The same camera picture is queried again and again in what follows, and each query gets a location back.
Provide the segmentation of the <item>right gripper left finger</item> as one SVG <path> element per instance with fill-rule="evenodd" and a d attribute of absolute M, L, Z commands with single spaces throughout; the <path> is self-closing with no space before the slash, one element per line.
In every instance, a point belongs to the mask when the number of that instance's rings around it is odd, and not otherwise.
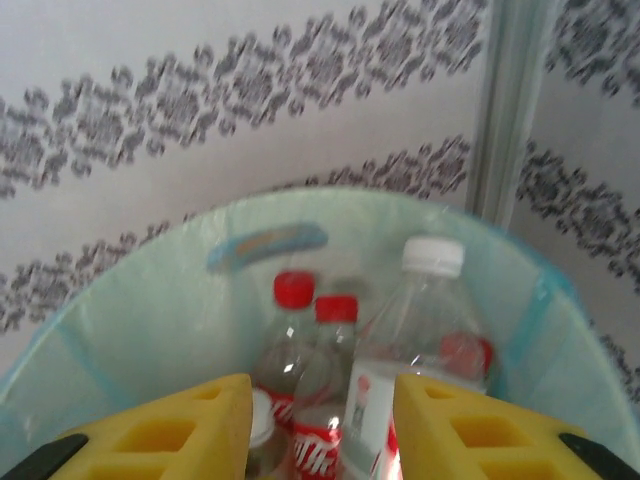
<path fill-rule="evenodd" d="M 252 385 L 233 374 L 64 432 L 6 479 L 242 479 Z"/>

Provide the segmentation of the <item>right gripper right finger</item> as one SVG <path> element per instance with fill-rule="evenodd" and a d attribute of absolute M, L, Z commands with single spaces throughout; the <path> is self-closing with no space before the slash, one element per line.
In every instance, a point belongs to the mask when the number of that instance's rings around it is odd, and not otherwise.
<path fill-rule="evenodd" d="M 406 479 L 636 479 L 581 428 L 434 378 L 400 374 L 394 427 Z"/>

